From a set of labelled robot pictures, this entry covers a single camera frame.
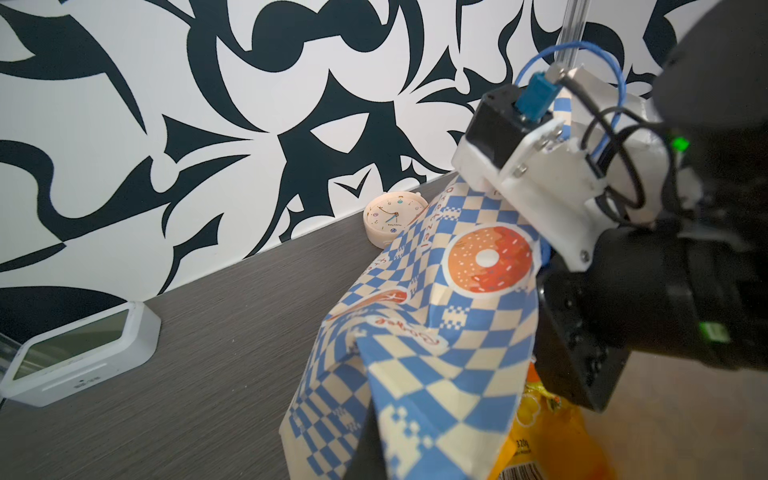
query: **blue connector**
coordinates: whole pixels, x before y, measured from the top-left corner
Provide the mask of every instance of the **blue connector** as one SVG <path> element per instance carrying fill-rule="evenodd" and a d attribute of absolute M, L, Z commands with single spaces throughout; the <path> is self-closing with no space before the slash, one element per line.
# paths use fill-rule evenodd
<path fill-rule="evenodd" d="M 551 84 L 544 74 L 536 72 L 528 82 L 528 88 L 515 103 L 518 111 L 530 121 L 538 123 L 560 93 L 560 85 Z"/>

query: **display screen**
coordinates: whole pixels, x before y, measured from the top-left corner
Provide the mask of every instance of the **display screen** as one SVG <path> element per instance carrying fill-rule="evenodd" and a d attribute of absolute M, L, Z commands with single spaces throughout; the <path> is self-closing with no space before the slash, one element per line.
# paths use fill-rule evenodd
<path fill-rule="evenodd" d="M 128 310 L 123 310 L 30 346 L 13 379 L 23 378 L 114 342 L 123 334 L 127 318 Z"/>

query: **black cable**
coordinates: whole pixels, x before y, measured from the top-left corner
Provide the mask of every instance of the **black cable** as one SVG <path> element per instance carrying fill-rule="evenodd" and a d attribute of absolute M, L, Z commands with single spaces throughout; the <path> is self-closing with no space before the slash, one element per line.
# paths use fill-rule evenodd
<path fill-rule="evenodd" d="M 638 230 L 650 230 L 650 226 L 646 225 L 645 223 L 634 223 L 634 222 L 631 222 L 631 221 L 627 220 L 626 218 L 622 218 L 622 216 L 620 214 L 617 214 L 614 211 L 614 209 L 611 208 L 611 205 L 608 203 L 608 194 L 607 193 L 602 194 L 599 197 L 595 197 L 594 198 L 594 202 L 598 206 L 600 211 L 603 212 L 603 214 L 606 217 L 610 218 L 611 220 L 613 220 L 614 222 L 618 223 L 622 227 L 633 227 L 633 228 L 636 228 Z"/>
<path fill-rule="evenodd" d="M 603 111 L 600 112 L 600 116 L 605 117 L 605 115 L 607 114 L 612 114 L 616 112 L 627 115 L 629 118 L 636 121 L 638 124 L 645 123 L 645 119 L 642 118 L 640 115 L 634 113 L 632 110 L 629 110 L 628 108 L 619 107 L 618 105 L 614 107 L 605 108 Z M 600 120 L 598 119 L 598 117 L 595 117 L 589 123 L 589 126 L 587 126 L 587 130 L 584 131 L 584 135 L 581 137 L 581 145 L 579 146 L 580 149 L 587 150 L 587 143 L 589 142 L 589 137 L 592 135 L 592 131 L 594 130 L 595 127 L 597 127 L 599 122 Z"/>
<path fill-rule="evenodd" d="M 618 150 L 619 157 L 624 163 L 624 167 L 627 168 L 627 172 L 629 173 L 629 177 L 632 182 L 632 187 L 634 188 L 636 200 L 625 197 L 621 192 L 615 190 L 610 185 L 606 188 L 606 191 L 611 195 L 612 198 L 614 198 L 614 200 L 621 202 L 627 207 L 634 209 L 642 208 L 645 205 L 645 190 L 643 189 L 643 183 L 640 180 L 640 176 L 637 174 L 637 169 L 632 163 L 632 160 L 629 158 L 627 150 L 624 148 L 622 142 L 618 140 L 616 132 L 611 127 L 611 124 L 609 124 L 603 118 L 598 105 L 594 103 L 594 100 L 590 98 L 586 90 L 584 90 L 584 88 L 576 80 L 565 75 L 564 77 L 560 78 L 558 83 L 567 88 L 576 98 L 578 98 L 578 100 L 584 105 L 589 113 L 591 113 L 592 116 L 596 118 L 600 125 L 603 127 L 603 130 L 608 135 L 608 139 L 610 140 L 608 145 L 613 145 L 614 148 Z M 593 167 L 589 156 L 586 157 L 586 161 L 591 165 L 591 167 Z"/>
<path fill-rule="evenodd" d="M 624 143 L 632 134 L 642 129 L 649 130 L 656 134 L 661 139 L 661 143 L 664 145 L 664 149 L 667 151 L 667 175 L 664 178 L 664 182 L 662 183 L 661 187 L 662 206 L 665 210 L 674 214 L 689 217 L 690 212 L 686 212 L 682 208 L 680 205 L 680 197 L 677 194 L 677 165 L 675 164 L 675 153 L 674 150 L 672 150 L 669 141 L 667 141 L 667 129 L 665 128 L 664 124 L 644 121 L 622 129 L 618 134 L 616 134 L 616 137 L 621 143 Z M 600 155 L 600 158 L 598 159 L 598 169 L 607 173 L 615 154 L 616 150 L 614 149 L 614 145 L 609 144 L 606 146 Z"/>

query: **donut illustration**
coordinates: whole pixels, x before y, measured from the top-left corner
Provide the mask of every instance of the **donut illustration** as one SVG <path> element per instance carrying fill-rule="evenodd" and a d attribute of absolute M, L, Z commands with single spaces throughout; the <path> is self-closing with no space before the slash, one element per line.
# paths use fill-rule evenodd
<path fill-rule="evenodd" d="M 359 310 L 364 306 L 371 305 L 372 303 L 378 303 L 378 302 L 403 303 L 407 299 L 408 299 L 408 292 L 405 290 L 392 289 L 392 290 L 385 290 L 383 292 L 374 293 L 368 298 L 363 298 L 358 300 L 357 303 L 350 305 L 349 308 L 344 310 L 343 312 L 332 316 L 331 318 L 326 320 L 325 323 L 326 324 L 331 323 L 333 320 L 339 318 L 342 315 L 346 315 L 347 313 L 354 312 L 355 310 Z"/>
<path fill-rule="evenodd" d="M 465 233 L 446 249 L 446 277 L 471 293 L 509 290 L 531 271 L 533 255 L 528 241 L 524 233 L 501 225 Z"/>

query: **alarm clock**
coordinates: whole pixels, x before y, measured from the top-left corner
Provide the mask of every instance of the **alarm clock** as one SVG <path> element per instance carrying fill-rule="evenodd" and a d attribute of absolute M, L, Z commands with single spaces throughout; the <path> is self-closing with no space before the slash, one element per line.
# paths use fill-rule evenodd
<path fill-rule="evenodd" d="M 0 396 L 46 406 L 149 360 L 160 318 L 127 302 L 28 340 L 0 382 Z"/>
<path fill-rule="evenodd" d="M 362 211 L 368 240 L 378 248 L 387 248 L 427 206 L 427 200 L 413 192 L 392 192 L 374 198 Z"/>

